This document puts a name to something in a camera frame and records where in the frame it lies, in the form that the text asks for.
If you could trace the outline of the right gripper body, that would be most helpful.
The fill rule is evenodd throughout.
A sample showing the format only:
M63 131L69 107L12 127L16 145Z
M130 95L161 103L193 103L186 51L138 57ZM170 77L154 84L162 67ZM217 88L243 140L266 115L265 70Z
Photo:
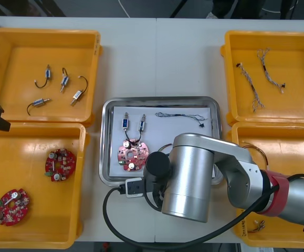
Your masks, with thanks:
M145 198L147 204L153 209L162 209L163 201L164 201L164 194L167 189L166 183L152 183L152 198L154 203L150 201L147 196L147 181L143 180L143 197Z

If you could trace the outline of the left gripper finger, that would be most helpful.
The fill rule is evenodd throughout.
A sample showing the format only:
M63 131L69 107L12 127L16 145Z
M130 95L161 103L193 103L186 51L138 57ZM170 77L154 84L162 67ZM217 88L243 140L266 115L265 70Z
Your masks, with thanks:
M11 123L3 118L0 118L0 131L9 132Z

